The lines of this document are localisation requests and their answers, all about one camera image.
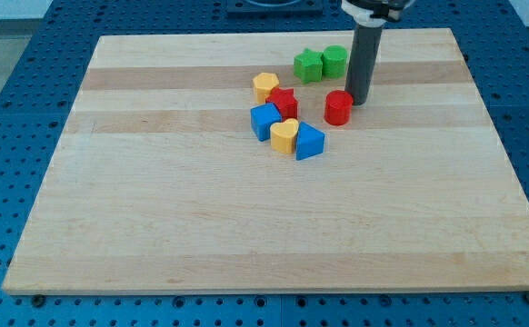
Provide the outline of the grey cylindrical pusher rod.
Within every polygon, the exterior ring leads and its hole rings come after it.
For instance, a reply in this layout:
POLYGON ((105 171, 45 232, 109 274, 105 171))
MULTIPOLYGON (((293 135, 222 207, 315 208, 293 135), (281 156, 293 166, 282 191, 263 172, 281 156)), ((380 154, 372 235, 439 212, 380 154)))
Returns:
POLYGON ((344 88, 353 97, 353 105, 367 100, 382 32, 381 26, 355 27, 344 88))

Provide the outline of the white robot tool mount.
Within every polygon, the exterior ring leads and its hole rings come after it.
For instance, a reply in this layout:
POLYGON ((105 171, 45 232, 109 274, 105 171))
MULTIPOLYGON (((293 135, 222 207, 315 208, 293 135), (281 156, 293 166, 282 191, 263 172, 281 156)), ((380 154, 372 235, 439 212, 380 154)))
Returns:
POLYGON ((342 0, 341 9, 363 27, 382 27, 386 22, 397 23, 403 11, 415 0, 342 0))

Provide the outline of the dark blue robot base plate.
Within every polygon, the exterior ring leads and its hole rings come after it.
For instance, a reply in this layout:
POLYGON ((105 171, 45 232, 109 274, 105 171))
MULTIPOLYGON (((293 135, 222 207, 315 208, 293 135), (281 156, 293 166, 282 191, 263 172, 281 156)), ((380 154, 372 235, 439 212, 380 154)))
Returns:
POLYGON ((227 0, 226 14, 230 17, 244 15, 321 14, 322 0, 227 0))

